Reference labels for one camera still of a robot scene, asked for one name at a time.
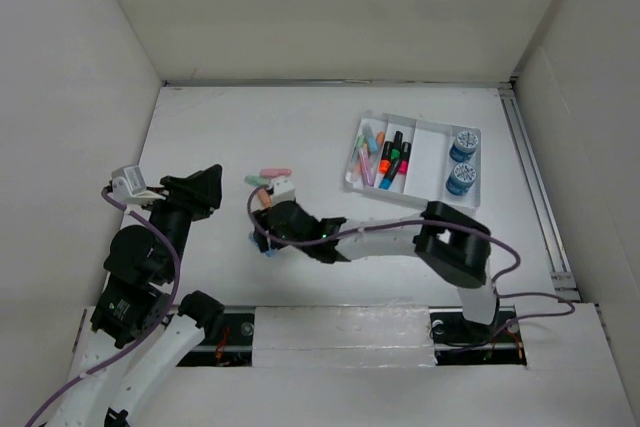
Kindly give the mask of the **pastel blue short highlighter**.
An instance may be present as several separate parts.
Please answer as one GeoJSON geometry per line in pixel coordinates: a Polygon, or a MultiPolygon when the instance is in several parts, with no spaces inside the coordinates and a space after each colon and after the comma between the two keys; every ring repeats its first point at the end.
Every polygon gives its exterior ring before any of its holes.
{"type": "Polygon", "coordinates": [[[267,257],[273,257],[275,255],[276,251],[271,248],[269,240],[259,232],[250,233],[248,238],[261,254],[267,257]]]}

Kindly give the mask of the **pastel green clear highlighter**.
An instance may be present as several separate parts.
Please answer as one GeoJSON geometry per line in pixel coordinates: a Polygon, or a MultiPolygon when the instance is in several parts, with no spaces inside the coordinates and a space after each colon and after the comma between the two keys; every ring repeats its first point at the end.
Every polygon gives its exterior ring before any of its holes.
{"type": "Polygon", "coordinates": [[[349,181],[354,183],[360,178],[360,149],[363,147],[364,136],[359,135],[356,138],[354,149],[348,165],[349,181]]]}

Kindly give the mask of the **pastel purple highlighter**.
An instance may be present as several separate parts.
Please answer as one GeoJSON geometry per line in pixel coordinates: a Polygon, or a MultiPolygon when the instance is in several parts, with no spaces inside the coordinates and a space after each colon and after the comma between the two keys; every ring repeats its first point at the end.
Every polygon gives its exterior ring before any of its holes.
{"type": "Polygon", "coordinates": [[[363,184],[368,187],[372,187],[375,183],[375,176],[371,166],[371,159],[366,158],[360,154],[360,171],[363,180],[363,184]]]}

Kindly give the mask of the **black blue highlighter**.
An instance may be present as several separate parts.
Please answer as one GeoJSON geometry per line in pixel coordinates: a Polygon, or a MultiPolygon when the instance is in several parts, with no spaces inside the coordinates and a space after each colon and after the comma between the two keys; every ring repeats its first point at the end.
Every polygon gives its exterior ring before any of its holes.
{"type": "Polygon", "coordinates": [[[389,190],[396,175],[398,174],[402,160],[400,158],[394,159],[388,166],[384,177],[380,181],[378,188],[382,190],[389,190]]]}

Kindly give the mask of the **black orange highlighter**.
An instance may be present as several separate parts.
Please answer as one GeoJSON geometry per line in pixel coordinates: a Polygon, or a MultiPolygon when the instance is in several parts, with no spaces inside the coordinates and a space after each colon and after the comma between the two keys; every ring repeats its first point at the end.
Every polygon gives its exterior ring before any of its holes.
{"type": "Polygon", "coordinates": [[[378,165],[378,172],[385,174],[391,165],[391,154],[393,151],[393,142],[385,141],[383,144],[382,154],[378,165]]]}

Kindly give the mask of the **pastel blue clear highlighter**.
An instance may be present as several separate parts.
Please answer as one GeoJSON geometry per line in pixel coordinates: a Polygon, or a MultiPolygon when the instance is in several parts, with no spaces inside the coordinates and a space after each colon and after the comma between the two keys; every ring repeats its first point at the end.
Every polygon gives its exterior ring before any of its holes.
{"type": "Polygon", "coordinates": [[[371,126],[368,123],[362,125],[362,135],[364,136],[364,142],[371,154],[376,154],[379,151],[376,135],[373,133],[371,126]]]}

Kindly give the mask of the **pastel orange clear highlighter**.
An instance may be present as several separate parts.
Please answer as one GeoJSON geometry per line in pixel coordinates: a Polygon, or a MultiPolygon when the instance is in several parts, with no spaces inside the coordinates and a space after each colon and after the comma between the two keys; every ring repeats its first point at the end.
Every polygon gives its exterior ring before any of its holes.
{"type": "Polygon", "coordinates": [[[377,135],[376,135],[376,145],[378,147],[379,150],[382,149],[383,145],[385,142],[385,132],[384,131],[380,131],[377,135]]]}

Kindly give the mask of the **black pink highlighter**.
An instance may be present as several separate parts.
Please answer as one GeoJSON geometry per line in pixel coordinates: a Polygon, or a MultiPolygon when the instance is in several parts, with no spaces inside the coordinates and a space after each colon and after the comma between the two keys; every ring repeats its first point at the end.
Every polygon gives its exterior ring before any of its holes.
{"type": "Polygon", "coordinates": [[[408,172],[409,161],[411,156],[412,145],[410,142],[404,142],[400,151],[400,165],[398,173],[400,175],[406,175],[408,172]]]}

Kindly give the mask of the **black green highlighter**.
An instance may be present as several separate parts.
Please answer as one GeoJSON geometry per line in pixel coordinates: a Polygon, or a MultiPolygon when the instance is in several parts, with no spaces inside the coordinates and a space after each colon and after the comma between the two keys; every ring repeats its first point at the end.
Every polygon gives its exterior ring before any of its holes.
{"type": "Polygon", "coordinates": [[[403,144],[403,132],[397,130],[394,134],[394,139],[392,142],[392,149],[391,149],[391,155],[390,155],[391,162],[395,162],[397,159],[401,157],[402,144],[403,144]]]}

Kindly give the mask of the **blue tape roll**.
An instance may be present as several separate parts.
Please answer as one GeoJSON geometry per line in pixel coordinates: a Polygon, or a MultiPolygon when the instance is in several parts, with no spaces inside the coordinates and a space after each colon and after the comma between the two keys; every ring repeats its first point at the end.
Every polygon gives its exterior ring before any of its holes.
{"type": "Polygon", "coordinates": [[[478,179],[477,169],[468,162],[457,163],[445,183],[446,190],[454,196],[465,196],[478,179]]]}
{"type": "Polygon", "coordinates": [[[470,130],[460,131],[453,138],[449,157],[457,163],[467,162],[473,157],[479,144],[480,140],[475,132],[470,130]]]}

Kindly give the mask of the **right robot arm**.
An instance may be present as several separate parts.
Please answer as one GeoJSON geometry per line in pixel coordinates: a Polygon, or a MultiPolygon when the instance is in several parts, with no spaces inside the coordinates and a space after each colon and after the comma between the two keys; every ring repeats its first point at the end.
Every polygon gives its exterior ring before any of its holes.
{"type": "Polygon", "coordinates": [[[317,219],[293,200],[250,208],[248,214],[262,253],[294,247],[324,264],[369,257],[419,259],[458,291],[462,320],[454,332],[456,346],[479,346],[497,333],[500,301],[489,274],[495,240],[486,226],[443,202],[379,222],[317,219]]]}

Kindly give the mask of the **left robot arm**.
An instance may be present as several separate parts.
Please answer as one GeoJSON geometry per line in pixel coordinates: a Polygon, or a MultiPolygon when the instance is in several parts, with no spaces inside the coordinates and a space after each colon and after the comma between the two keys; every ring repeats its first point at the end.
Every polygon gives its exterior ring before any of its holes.
{"type": "Polygon", "coordinates": [[[36,425],[53,404],[49,426],[130,426],[137,408],[198,342],[222,334],[223,305],[195,291],[176,305],[182,259],[194,222],[222,200],[223,168],[145,183],[138,166],[113,172],[102,198],[134,219],[113,237],[103,267],[107,283],[89,319],[79,373],[29,418],[36,425]]]}

